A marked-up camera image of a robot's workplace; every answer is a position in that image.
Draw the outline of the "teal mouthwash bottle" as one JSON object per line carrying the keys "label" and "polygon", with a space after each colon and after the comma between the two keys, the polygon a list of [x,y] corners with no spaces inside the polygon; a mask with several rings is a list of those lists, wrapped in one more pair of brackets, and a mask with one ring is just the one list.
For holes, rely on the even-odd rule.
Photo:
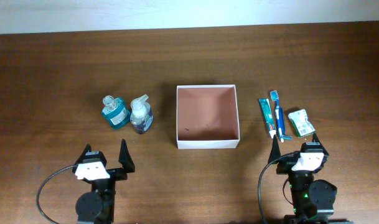
{"label": "teal mouthwash bottle", "polygon": [[104,108],[101,111],[113,129],[119,129],[129,123],[131,112],[126,107],[125,101],[121,97],[105,96],[103,98]]}

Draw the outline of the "blue white toothbrush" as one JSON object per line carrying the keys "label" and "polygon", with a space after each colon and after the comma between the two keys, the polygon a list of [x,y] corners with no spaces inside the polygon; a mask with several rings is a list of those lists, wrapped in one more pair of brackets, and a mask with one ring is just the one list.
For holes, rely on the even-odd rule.
{"label": "blue white toothbrush", "polygon": [[277,126],[278,126],[279,139],[281,142],[284,142],[283,136],[284,136],[285,127],[284,127],[284,120],[283,120],[283,110],[279,104],[278,92],[276,90],[271,91],[270,97],[271,97],[272,101],[274,101],[276,103],[274,111],[275,111],[276,121],[277,121]]}

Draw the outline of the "teal toothpaste tube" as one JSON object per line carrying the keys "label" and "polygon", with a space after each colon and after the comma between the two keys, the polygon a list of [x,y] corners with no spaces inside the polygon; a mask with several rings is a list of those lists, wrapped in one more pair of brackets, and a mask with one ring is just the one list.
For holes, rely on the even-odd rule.
{"label": "teal toothpaste tube", "polygon": [[266,122],[269,135],[271,138],[274,138],[274,136],[276,135],[276,128],[275,128],[275,123],[274,123],[269,99],[260,98],[258,101],[261,106],[261,110],[263,112],[264,120]]}

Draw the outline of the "blue disposable razor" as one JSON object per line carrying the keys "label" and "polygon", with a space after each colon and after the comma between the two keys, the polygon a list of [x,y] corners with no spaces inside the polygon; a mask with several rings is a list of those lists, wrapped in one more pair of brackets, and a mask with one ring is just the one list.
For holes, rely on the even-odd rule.
{"label": "blue disposable razor", "polygon": [[280,124],[281,124],[281,130],[282,130],[282,138],[284,140],[291,140],[292,136],[286,135],[286,127],[284,122],[284,112],[283,109],[279,109],[279,117],[280,117]]}

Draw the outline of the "white box pink interior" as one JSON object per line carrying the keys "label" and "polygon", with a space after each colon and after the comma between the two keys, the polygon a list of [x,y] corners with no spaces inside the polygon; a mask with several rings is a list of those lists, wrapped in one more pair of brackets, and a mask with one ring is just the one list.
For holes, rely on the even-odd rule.
{"label": "white box pink interior", "polygon": [[235,85],[178,85],[178,149],[234,149],[240,142]]}

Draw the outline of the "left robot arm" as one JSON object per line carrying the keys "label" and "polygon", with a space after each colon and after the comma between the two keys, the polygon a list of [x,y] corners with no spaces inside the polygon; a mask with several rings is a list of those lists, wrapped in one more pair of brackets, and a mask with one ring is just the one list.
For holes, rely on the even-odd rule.
{"label": "left robot arm", "polygon": [[121,140],[118,162],[121,167],[108,169],[106,157],[101,151],[92,151],[87,144],[73,165],[78,180],[91,185],[91,190],[80,196],[75,205],[78,223],[113,223],[115,211],[115,185],[127,180],[135,171],[126,141]]}

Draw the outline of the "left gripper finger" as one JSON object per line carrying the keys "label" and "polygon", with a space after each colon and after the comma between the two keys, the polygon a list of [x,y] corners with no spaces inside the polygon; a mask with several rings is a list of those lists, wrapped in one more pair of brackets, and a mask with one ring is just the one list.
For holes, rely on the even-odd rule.
{"label": "left gripper finger", "polygon": [[78,159],[75,162],[75,165],[81,164],[83,160],[85,159],[86,153],[91,152],[91,146],[87,144],[83,150],[83,152],[80,154]]}
{"label": "left gripper finger", "polygon": [[118,162],[122,165],[122,168],[126,173],[135,172],[135,165],[129,154],[125,139],[122,139],[121,141]]}

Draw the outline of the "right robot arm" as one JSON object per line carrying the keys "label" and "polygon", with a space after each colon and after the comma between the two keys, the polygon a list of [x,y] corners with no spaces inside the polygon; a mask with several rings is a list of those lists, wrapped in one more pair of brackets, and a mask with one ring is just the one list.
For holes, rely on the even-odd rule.
{"label": "right robot arm", "polygon": [[278,138],[273,135],[273,143],[267,169],[276,165],[278,175],[287,175],[291,191],[294,213],[285,215],[283,223],[350,223],[350,220],[331,220],[337,187],[326,180],[316,180],[314,174],[323,169],[329,153],[316,134],[311,142],[302,144],[298,151],[282,155]]}

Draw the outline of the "green white soap packet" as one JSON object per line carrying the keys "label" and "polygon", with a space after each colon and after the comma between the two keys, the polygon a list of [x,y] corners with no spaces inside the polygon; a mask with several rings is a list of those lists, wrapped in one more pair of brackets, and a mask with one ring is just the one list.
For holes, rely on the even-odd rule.
{"label": "green white soap packet", "polygon": [[289,113],[288,118],[294,126],[299,138],[315,133],[316,130],[309,122],[306,110],[302,109]]}

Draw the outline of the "purple foam soap pump bottle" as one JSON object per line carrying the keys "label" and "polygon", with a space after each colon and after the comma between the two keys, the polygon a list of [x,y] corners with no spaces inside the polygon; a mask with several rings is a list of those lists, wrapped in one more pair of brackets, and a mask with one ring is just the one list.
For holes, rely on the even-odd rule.
{"label": "purple foam soap pump bottle", "polygon": [[143,95],[131,102],[130,122],[138,134],[144,134],[151,127],[154,120],[151,105],[147,102],[147,95]]}

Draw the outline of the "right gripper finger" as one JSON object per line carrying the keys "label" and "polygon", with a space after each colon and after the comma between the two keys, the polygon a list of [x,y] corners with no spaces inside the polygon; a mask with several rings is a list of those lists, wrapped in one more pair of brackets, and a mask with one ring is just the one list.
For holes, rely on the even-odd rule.
{"label": "right gripper finger", "polygon": [[320,142],[319,138],[317,137],[317,134],[314,133],[312,135],[312,142],[314,143],[315,146],[317,146],[318,148],[322,149],[322,152],[325,154],[325,155],[329,155],[329,153],[327,152],[327,150],[325,149],[325,147],[322,145],[322,143]]}
{"label": "right gripper finger", "polygon": [[279,141],[277,135],[273,136],[272,148],[268,158],[268,164],[276,164],[281,157]]}

